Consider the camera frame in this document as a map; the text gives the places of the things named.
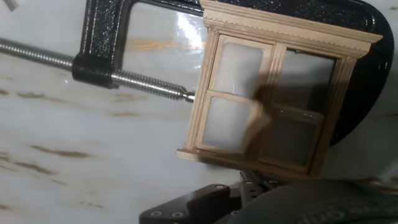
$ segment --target window pane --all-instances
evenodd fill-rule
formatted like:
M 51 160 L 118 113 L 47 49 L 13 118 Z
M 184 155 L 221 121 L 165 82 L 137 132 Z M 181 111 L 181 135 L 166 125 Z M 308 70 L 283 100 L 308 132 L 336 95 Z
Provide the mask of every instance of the window pane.
M 297 165 L 305 165 L 315 125 L 277 118 L 266 150 L 266 157 Z
M 335 61 L 286 51 L 276 90 L 276 102 L 322 112 Z
M 225 42 L 214 90 L 252 98 L 263 53 L 263 49 Z
M 240 152 L 249 112 L 249 103 L 212 98 L 202 144 Z
M 200 16 L 142 2 L 131 9 L 123 69 L 178 83 L 198 85 L 207 28 Z

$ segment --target white marble surface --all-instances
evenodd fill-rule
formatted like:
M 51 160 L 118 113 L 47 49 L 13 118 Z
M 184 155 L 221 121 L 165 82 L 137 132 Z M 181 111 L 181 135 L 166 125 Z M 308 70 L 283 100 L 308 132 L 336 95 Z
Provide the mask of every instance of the white marble surface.
M 20 6 L 28 0 L 15 0 L 15 3 Z M 6 2 L 4 0 L 0 0 L 0 18 L 3 16 L 7 16 L 11 13 L 11 10 L 8 8 Z
M 390 10 L 396 1 L 368 2 L 398 35 L 398 11 Z M 28 1 L 0 20 L 0 36 L 75 55 L 84 8 L 84 0 Z M 195 89 L 206 35 L 200 18 L 145 6 L 135 10 L 124 69 Z M 169 23 L 150 19 L 154 14 Z M 398 113 L 397 85 L 395 59 L 376 106 L 330 150 L 323 176 L 397 175 L 398 118 L 390 116 Z M 208 184 L 238 180 L 235 170 L 175 155 L 185 141 L 188 103 L 74 82 L 67 72 L 5 55 L 0 90 L 2 224 L 138 223 L 148 208 Z

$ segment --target metal hole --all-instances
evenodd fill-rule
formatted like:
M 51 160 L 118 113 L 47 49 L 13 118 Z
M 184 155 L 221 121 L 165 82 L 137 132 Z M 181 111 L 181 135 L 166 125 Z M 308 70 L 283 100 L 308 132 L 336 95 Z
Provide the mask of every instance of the metal hole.
M 162 212 L 156 211 L 156 212 L 152 212 L 150 215 L 151 216 L 160 216 L 160 215 L 162 215 Z
M 174 212 L 172 216 L 173 217 L 182 217 L 182 216 L 184 216 L 184 213 L 182 213 L 182 212 Z

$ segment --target wooden window frame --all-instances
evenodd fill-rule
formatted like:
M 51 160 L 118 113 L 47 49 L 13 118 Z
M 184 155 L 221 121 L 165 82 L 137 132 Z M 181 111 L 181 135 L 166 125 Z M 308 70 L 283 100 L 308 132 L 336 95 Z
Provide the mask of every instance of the wooden window frame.
M 215 90 L 214 86 L 215 86 L 215 82 L 216 82 L 216 78 L 217 78 L 217 74 L 218 74 L 218 65 L 220 64 L 220 61 L 221 61 L 221 56 L 223 54 L 225 42 L 230 42 L 230 43 L 234 43 L 234 44 L 239 44 L 239 45 L 244 45 L 244 46 L 248 46 L 248 47 L 254 47 L 257 49 L 262 49 L 263 55 L 262 55 L 261 64 L 260 64 L 260 68 L 259 68 L 259 74 L 258 74 L 259 78 L 260 78 L 260 76 L 267 74 L 268 70 L 269 70 L 269 61 L 270 61 L 270 57 L 272 56 L 272 51 L 273 51 L 272 45 L 263 44 L 263 43 L 259 43 L 259 42 L 253 42 L 251 40 L 239 39 L 239 38 L 235 38 L 235 37 L 231 37 L 231 36 L 227 36 L 227 35 L 220 35 L 218 37 L 219 44 L 216 48 L 215 59 L 213 61 L 213 64 L 215 66 L 213 66 L 213 68 L 211 69 L 210 82 L 206 89 L 206 96 L 205 96 L 203 112 L 202 112 L 203 114 L 202 114 L 202 118 L 200 121 L 198 137 L 197 137 L 197 140 L 195 141 L 195 145 L 198 149 L 216 150 L 217 152 L 224 152 L 224 153 L 245 154 L 245 153 L 248 153 L 248 152 L 245 152 L 245 149 L 243 150 L 243 152 L 231 152 L 228 149 L 222 149 L 222 148 L 202 144 L 203 135 L 205 132 L 206 121 L 207 121 L 207 116 L 208 116 L 208 110 L 210 107 L 211 99 L 213 97 L 218 97 L 218 98 L 223 98 L 226 100 L 250 104 L 251 108 L 250 108 L 248 120 L 246 122 L 246 127 L 248 124 L 250 124 L 254 119 L 256 119 L 258 117 L 259 111 L 261 110 L 260 104 L 255 100 L 252 100 L 250 98 L 245 98 L 245 97 L 239 96 L 239 95 L 234 95 L 232 93 L 225 93 L 225 92 Z
M 200 0 L 200 4 L 205 10 L 203 22 L 208 28 L 208 37 L 187 140 L 184 148 L 177 150 L 177 155 L 184 159 L 234 169 L 259 170 L 280 178 L 317 178 L 356 61 L 366 55 L 371 44 L 380 40 L 382 36 L 222 2 Z M 255 111 L 252 112 L 251 110 L 250 112 L 250 119 L 260 118 L 260 122 L 256 123 L 250 130 L 247 129 L 245 133 L 245 139 L 247 139 L 266 127 L 266 137 L 258 142 L 260 147 L 257 148 L 249 147 L 248 142 L 245 142 L 243 145 L 244 147 L 248 146 L 248 149 L 245 149 L 242 154 L 225 153 L 211 148 L 200 149 L 202 145 L 197 144 L 198 140 L 203 137 L 201 132 L 205 128 L 210 96 L 214 94 L 221 96 L 220 94 L 222 94 L 223 98 L 227 96 L 235 100 L 240 97 L 213 90 L 215 82 L 213 73 L 218 69 L 218 62 L 220 62 L 221 57 L 220 49 L 223 47 L 223 39 L 220 41 L 220 37 L 224 35 L 238 42 L 250 41 L 251 43 L 273 45 L 268 67 L 261 72 L 261 79 L 255 90 L 256 101 L 260 103 L 257 103 Z M 277 115 L 277 113 L 272 112 L 273 108 L 281 107 L 274 104 L 275 86 L 279 81 L 287 48 L 336 59 L 322 114 L 282 106 L 289 111 L 288 114 L 284 114 L 284 116 L 288 116 L 288 119 L 312 123 L 316 126 L 305 166 L 292 166 L 291 164 L 267 159 L 264 162 L 260 158 L 260 155 L 266 149 L 270 127 L 272 127 L 273 120 Z M 303 116 L 303 111 L 318 119 L 316 121 L 308 119 Z

